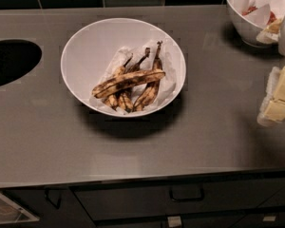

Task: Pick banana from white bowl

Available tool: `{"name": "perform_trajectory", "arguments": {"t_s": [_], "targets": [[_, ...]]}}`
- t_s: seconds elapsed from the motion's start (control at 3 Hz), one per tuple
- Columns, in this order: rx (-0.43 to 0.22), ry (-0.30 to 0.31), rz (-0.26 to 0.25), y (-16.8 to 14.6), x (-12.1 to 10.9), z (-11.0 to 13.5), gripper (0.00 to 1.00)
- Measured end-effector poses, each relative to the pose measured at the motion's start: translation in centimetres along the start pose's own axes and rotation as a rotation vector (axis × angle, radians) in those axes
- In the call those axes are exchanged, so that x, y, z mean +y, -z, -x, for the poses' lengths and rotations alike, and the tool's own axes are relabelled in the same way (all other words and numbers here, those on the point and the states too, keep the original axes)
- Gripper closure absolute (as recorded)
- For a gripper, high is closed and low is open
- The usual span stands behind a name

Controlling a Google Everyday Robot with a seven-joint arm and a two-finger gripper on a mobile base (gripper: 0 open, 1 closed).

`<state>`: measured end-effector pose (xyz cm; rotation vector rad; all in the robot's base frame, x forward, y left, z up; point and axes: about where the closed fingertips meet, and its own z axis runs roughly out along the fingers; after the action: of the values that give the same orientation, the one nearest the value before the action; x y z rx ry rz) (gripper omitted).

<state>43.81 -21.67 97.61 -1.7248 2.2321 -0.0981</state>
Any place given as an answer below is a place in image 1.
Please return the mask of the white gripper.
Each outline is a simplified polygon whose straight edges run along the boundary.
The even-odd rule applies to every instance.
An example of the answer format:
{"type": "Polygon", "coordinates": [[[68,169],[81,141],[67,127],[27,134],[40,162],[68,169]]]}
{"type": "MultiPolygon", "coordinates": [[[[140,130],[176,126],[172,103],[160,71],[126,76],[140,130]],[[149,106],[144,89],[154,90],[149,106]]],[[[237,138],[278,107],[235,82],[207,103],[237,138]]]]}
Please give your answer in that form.
{"type": "MultiPolygon", "coordinates": [[[[278,43],[278,51],[285,56],[285,16],[274,20],[266,27],[260,28],[256,40],[261,44],[278,43]]],[[[269,74],[266,96],[260,106],[257,122],[269,127],[285,120],[285,67],[273,67],[269,74]]]]}

